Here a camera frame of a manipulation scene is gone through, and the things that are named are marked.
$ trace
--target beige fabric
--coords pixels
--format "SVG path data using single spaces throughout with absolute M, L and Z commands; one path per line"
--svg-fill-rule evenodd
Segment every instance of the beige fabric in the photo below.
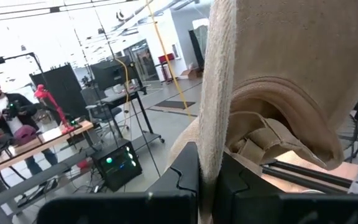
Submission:
M 168 162 L 197 142 L 203 223 L 224 150 L 256 173 L 286 151 L 334 169 L 358 99 L 358 0 L 215 0 L 209 23 L 200 117 Z

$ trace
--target dark jacket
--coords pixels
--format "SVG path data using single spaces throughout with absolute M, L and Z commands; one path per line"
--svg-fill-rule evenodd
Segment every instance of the dark jacket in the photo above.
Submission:
M 23 125 L 30 125 L 35 130 L 39 130 L 37 123 L 32 119 L 32 116 L 36 114 L 37 108 L 33 103 L 31 103 L 25 96 L 18 93 L 5 93 L 7 99 L 10 103 L 17 101 L 21 106 L 26 106 L 27 113 L 26 115 L 19 115 L 17 118 L 22 122 Z M 0 119 L 0 128 L 4 131 L 4 133 L 11 134 L 11 129 L 7 125 L 5 119 Z

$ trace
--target power supply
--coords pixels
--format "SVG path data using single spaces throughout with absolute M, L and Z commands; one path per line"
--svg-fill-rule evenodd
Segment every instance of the power supply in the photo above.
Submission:
M 92 155 L 105 186 L 113 192 L 142 173 L 132 143 L 126 139 L 117 140 L 117 143 L 118 147 L 116 144 L 106 146 Z

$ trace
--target white wall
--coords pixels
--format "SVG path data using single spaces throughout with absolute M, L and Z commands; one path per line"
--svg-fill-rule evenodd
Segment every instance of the white wall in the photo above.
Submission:
M 178 39 L 183 52 L 183 58 L 187 66 L 193 64 L 198 67 L 196 54 L 194 53 L 193 45 L 189 35 L 189 30 L 193 30 L 193 21 L 197 19 L 204 19 L 209 17 L 209 4 L 202 4 L 198 6 L 193 3 L 186 8 L 178 11 L 171 10 L 172 19 L 178 33 Z
M 170 10 L 164 12 L 164 16 L 156 17 L 158 31 L 160 32 L 163 46 L 167 54 L 173 53 L 172 45 L 176 44 L 178 49 L 179 57 L 175 60 L 170 61 L 172 70 L 176 77 L 179 77 L 183 71 L 185 71 L 186 63 L 183 59 L 183 54 L 180 50 L 180 43 L 178 39 L 177 31 L 175 30 L 175 25 L 173 23 Z M 139 27 L 139 33 L 145 37 L 147 44 L 149 45 L 150 53 L 153 58 L 155 65 L 160 64 L 158 57 L 163 56 L 163 48 L 161 46 L 160 40 L 158 39 L 157 32 L 155 31 L 153 24 L 147 24 Z M 160 81 L 163 81 L 163 73 L 160 67 L 157 67 L 157 74 Z

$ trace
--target jeans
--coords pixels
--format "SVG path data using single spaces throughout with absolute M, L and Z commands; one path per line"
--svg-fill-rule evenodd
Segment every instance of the jeans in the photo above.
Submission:
M 42 151 L 42 153 L 44 154 L 46 160 L 51 166 L 57 164 L 57 156 L 50 149 L 46 149 Z M 31 175 L 35 175 L 42 172 L 41 167 L 38 165 L 38 163 L 36 163 L 33 156 L 26 158 L 24 161 L 27 165 L 27 168 L 30 170 Z

